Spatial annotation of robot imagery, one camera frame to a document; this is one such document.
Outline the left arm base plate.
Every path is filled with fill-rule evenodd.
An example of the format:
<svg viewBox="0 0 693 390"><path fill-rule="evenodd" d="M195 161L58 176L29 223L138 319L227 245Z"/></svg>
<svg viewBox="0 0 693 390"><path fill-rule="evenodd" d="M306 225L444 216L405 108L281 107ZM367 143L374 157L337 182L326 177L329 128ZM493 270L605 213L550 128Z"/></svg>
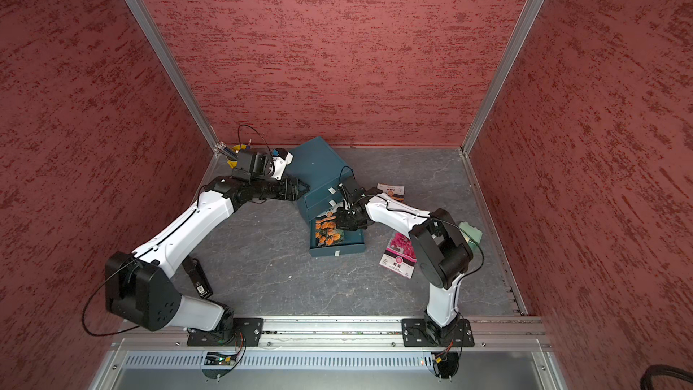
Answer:
<svg viewBox="0 0 693 390"><path fill-rule="evenodd" d="M236 317L223 319L216 330L188 330L188 347L202 348L255 348L259 345L265 320Z"/></svg>

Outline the teal bottom drawer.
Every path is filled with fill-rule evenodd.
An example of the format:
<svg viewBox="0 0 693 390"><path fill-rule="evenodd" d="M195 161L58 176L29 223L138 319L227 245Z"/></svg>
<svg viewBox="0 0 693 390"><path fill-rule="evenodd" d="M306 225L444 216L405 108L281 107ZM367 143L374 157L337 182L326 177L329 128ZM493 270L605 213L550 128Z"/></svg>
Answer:
<svg viewBox="0 0 693 390"><path fill-rule="evenodd" d="M346 256L366 251L362 230L348 231L337 228L337 211L326 211L309 222L312 257Z"/></svg>

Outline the orange flower seed bag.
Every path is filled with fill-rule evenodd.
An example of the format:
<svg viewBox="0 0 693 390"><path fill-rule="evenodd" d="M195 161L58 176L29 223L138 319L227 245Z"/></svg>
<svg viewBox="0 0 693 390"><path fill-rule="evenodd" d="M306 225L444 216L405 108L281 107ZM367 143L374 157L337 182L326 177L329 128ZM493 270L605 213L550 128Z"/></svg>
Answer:
<svg viewBox="0 0 693 390"><path fill-rule="evenodd" d="M327 211L313 222L316 247L332 247L345 241L344 231L336 228L336 211Z"/></svg>
<svg viewBox="0 0 693 390"><path fill-rule="evenodd" d="M379 184L377 184L376 187L377 187L377 189L379 189L379 191L382 191L387 196L389 196L391 199L397 200L398 202L404 201L404 194L405 194L405 187L404 186L379 183Z"/></svg>

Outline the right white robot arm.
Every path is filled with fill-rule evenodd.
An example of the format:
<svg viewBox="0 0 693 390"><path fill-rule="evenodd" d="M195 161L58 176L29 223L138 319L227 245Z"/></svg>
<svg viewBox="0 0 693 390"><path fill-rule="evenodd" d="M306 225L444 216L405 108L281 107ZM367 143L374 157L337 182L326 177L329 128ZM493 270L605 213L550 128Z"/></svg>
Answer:
<svg viewBox="0 0 693 390"><path fill-rule="evenodd" d="M406 236L417 264L430 283L427 317L444 328L458 318L458 288L469 274L475 252L464 233L445 209L424 211L372 189L336 209L337 228L344 231L382 224Z"/></svg>

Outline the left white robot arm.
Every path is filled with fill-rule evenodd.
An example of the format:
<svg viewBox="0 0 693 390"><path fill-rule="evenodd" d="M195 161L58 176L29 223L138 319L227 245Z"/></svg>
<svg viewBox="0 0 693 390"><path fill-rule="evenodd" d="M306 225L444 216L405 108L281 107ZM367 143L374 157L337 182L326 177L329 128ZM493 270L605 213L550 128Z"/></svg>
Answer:
<svg viewBox="0 0 693 390"><path fill-rule="evenodd" d="M302 180L256 179L245 182L220 176L203 186L196 201L171 225L126 254L116 252L106 262L106 310L133 328L150 332L181 327L206 333L218 345L236 341L233 312L220 303L181 294L171 278L213 229L254 200L299 200L310 190Z"/></svg>

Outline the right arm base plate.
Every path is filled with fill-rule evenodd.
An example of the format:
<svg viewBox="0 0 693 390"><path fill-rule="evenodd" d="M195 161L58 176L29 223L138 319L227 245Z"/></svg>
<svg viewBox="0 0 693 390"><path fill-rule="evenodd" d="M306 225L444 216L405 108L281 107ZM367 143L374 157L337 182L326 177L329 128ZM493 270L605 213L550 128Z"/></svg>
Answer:
<svg viewBox="0 0 693 390"><path fill-rule="evenodd" d="M449 325L439 327L428 317L402 319L402 340L406 348L473 348L474 335L470 321L456 317Z"/></svg>

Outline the pink flower seed bag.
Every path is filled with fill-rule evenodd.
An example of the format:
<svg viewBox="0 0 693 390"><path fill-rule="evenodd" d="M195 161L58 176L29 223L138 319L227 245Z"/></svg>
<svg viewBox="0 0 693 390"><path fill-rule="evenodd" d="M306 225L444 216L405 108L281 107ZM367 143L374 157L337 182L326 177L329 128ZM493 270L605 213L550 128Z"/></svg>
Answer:
<svg viewBox="0 0 693 390"><path fill-rule="evenodd" d="M411 240L401 233L396 233L388 243L379 265L399 276L411 279L416 263Z"/></svg>

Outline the teal drawer cabinet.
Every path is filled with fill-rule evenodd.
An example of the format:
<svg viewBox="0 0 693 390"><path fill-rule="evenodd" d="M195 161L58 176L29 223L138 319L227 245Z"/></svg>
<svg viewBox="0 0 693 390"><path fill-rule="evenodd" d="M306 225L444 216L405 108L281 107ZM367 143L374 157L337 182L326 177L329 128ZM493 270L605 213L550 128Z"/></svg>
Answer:
<svg viewBox="0 0 693 390"><path fill-rule="evenodd" d="M299 178L309 191L295 202L301 217L308 223L343 202L339 191L340 177L346 179L347 164L322 138L314 139L290 150L292 162L286 173Z"/></svg>

